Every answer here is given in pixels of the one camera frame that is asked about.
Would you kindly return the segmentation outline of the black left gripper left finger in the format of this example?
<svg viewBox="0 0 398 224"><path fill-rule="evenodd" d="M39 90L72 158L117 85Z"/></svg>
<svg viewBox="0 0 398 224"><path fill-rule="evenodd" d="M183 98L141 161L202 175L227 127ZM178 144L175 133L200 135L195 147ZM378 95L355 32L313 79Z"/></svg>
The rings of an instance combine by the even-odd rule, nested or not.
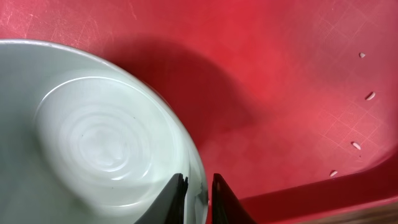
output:
<svg viewBox="0 0 398 224"><path fill-rule="evenodd" d="M174 174L135 224L183 224L188 177Z"/></svg>

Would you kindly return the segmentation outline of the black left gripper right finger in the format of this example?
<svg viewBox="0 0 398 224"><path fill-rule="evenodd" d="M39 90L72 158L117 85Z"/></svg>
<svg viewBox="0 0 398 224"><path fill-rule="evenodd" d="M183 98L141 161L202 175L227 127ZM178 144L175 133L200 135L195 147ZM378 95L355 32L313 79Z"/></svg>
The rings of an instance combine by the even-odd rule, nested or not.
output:
<svg viewBox="0 0 398 224"><path fill-rule="evenodd" d="M212 224L256 224L221 174L217 173L213 175L211 211Z"/></svg>

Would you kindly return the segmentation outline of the green bowl with rice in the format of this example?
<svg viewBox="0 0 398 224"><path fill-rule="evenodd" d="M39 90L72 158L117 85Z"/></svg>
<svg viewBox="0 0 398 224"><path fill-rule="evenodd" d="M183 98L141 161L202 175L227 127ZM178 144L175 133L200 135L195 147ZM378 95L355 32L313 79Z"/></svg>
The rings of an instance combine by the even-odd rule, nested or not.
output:
<svg viewBox="0 0 398 224"><path fill-rule="evenodd" d="M2 223L135 223L174 174L183 222L205 223L203 164L158 94L84 51L1 41Z"/></svg>

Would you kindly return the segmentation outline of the red plastic tray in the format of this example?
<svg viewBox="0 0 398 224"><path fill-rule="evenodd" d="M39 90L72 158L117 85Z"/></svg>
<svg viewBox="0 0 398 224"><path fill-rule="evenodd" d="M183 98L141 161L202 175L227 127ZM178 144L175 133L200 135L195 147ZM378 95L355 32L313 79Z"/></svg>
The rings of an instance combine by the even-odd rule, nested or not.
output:
<svg viewBox="0 0 398 224"><path fill-rule="evenodd" d="M149 84L259 223L397 201L396 1L2 1L1 37Z"/></svg>

